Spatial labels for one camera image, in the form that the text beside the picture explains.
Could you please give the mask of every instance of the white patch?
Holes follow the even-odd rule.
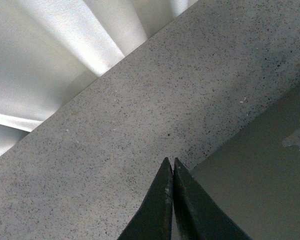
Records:
[[[288,146],[297,146],[300,151],[300,128],[295,130],[290,136],[286,137],[282,141],[282,146],[285,148]]]

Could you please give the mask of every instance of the gray wall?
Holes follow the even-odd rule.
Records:
[[[300,239],[300,150],[282,144],[297,129],[300,86],[192,171],[253,240]]]

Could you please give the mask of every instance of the black object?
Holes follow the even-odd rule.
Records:
[[[170,240],[172,205],[182,240],[250,240],[176,158],[166,157],[118,240]]]
[[[250,239],[216,205],[178,158],[174,160],[173,204],[181,239]]]
[[[170,240],[173,175],[166,157],[144,200],[118,240]]]

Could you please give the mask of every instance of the speckled concrete surface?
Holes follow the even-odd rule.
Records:
[[[300,0],[196,3],[0,157],[0,240],[115,239],[298,82]]]

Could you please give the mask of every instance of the dark gray surface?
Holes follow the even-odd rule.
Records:
[[[300,86],[191,173],[253,240],[300,239],[300,150],[282,144],[297,129]]]
[[[299,81],[300,0],[196,3],[0,157],[0,239],[116,239]]]

